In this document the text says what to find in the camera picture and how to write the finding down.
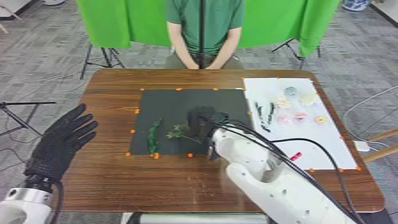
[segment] green backdrop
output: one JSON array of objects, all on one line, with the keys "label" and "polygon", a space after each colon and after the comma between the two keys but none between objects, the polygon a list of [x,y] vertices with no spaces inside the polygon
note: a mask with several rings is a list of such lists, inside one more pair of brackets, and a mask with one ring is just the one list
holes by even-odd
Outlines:
[{"label": "green backdrop", "polygon": [[[94,46],[130,48],[131,41],[170,46],[163,0],[76,1]],[[295,38],[305,57],[320,45],[337,5],[339,0],[245,0],[240,48]]]}]

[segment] orange marker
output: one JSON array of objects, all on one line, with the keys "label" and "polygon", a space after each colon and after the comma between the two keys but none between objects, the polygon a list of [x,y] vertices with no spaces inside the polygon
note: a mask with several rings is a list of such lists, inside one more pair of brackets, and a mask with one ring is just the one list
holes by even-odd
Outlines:
[{"label": "orange marker", "polygon": [[160,154],[158,154],[158,152],[154,153],[153,159],[160,159]]}]

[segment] floor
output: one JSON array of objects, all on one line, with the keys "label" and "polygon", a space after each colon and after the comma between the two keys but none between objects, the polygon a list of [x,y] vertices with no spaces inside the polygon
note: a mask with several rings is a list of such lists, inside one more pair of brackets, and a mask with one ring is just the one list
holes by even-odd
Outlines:
[{"label": "floor", "polygon": [[[78,80],[87,50],[87,35],[74,1],[60,7],[44,7],[37,2],[21,14],[23,21],[2,21],[10,34],[0,32],[0,98],[2,101],[57,101],[42,106],[32,125],[42,131],[60,114],[78,104],[85,85],[98,67],[90,66],[85,80]],[[240,49],[247,69],[297,69],[298,62],[288,49],[272,53],[273,46]],[[128,68],[162,68],[169,49],[133,44],[121,50]],[[353,104],[398,85],[398,29],[371,9],[362,13],[337,11],[321,42],[321,58],[309,56],[304,69],[320,79],[339,116]],[[396,92],[387,93],[361,105],[346,116],[346,127],[362,138],[398,126]],[[28,107],[12,111],[26,116]],[[0,132],[16,126],[0,114]],[[391,138],[384,143],[398,142]],[[12,148],[28,158],[35,136],[18,131],[0,137],[0,148]],[[398,155],[369,163],[371,174],[385,195],[385,208],[398,223]],[[16,186],[23,165],[12,152],[0,152],[0,197]],[[119,223],[121,214],[66,213],[60,224]]]}]

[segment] black mat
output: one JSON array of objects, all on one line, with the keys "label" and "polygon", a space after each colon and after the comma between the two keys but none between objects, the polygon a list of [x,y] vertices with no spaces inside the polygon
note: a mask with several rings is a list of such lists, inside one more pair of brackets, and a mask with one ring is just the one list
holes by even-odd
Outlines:
[{"label": "black mat", "polygon": [[165,135],[176,124],[186,123],[186,113],[197,106],[211,106],[218,112],[229,114],[229,118],[247,125],[247,102],[241,90],[153,90],[144,91],[140,99],[140,114],[135,118],[135,134],[131,140],[131,154],[149,154],[147,134],[153,123],[163,119],[158,127],[158,152],[170,154],[208,154],[208,143],[195,143],[186,139],[169,140]]}]

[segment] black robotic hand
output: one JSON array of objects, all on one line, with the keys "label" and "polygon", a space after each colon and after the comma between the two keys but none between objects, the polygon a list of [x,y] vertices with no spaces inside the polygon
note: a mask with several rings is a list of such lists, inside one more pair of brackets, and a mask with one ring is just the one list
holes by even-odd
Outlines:
[{"label": "black robotic hand", "polygon": [[96,137],[92,114],[80,117],[85,104],[69,111],[48,128],[26,162],[25,175],[60,181],[76,151]]},{"label": "black robotic hand", "polygon": [[213,107],[197,107],[188,111],[188,135],[201,140],[211,137],[213,131],[222,123],[227,122],[229,116],[215,111]]}]

